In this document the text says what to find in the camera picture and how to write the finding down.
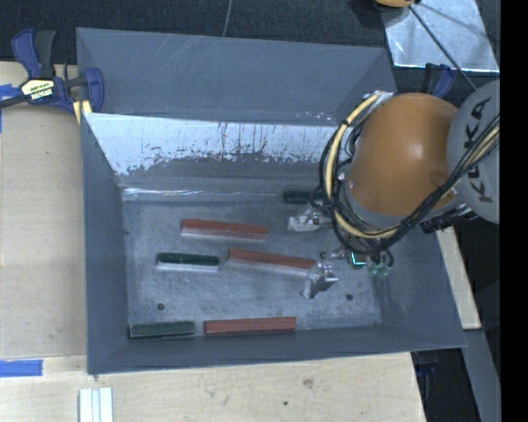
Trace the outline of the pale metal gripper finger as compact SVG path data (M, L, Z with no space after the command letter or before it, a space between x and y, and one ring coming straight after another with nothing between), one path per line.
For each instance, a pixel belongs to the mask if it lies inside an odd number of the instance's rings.
M330 219L314 208L307 208L287 219L287 230L292 232L316 232L330 228Z
M338 282L339 278L334 273L332 264L318 263L308 272L304 288L300 291L300 295L305 299L313 299L319 293L326 292Z

